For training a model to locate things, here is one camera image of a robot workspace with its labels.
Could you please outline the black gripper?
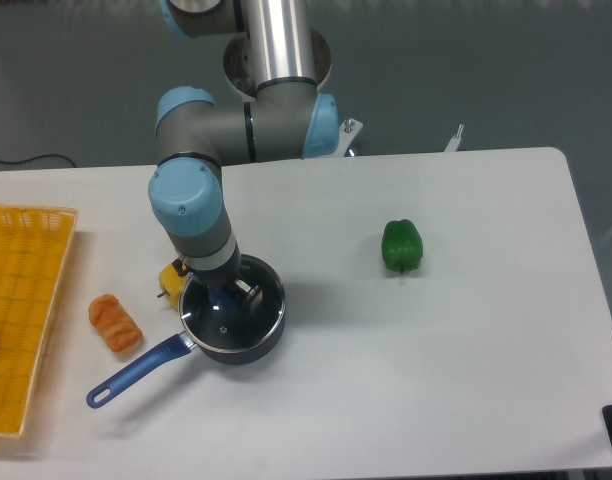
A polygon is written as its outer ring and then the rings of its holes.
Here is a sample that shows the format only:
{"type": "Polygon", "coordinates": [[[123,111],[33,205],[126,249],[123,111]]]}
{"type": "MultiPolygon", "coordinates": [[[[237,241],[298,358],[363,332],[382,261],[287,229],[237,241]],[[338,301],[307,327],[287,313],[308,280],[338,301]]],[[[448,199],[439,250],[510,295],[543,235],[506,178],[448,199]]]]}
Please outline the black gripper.
{"type": "MultiPolygon", "coordinates": [[[[238,246],[222,248],[207,257],[186,257],[185,265],[197,281],[209,287],[220,287],[233,283],[239,276],[241,254],[238,246]]],[[[259,285],[251,285],[244,279],[235,281],[238,300],[244,306],[258,306],[263,300],[263,291],[259,285]]]]}

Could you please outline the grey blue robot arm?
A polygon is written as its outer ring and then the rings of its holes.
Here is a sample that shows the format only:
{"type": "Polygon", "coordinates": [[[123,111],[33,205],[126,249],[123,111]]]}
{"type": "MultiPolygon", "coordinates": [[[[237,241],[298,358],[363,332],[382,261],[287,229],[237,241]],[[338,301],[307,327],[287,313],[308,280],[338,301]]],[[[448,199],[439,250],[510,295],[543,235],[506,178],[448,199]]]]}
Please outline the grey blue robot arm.
{"type": "Polygon", "coordinates": [[[189,86],[161,97],[159,164],[148,187],[153,212],[192,279],[232,285],[241,256],[224,205],[223,165],[335,152],[336,100],[318,90],[305,2],[163,1],[160,8],[185,37],[235,32],[248,40],[253,101],[226,108],[189,86]]]}

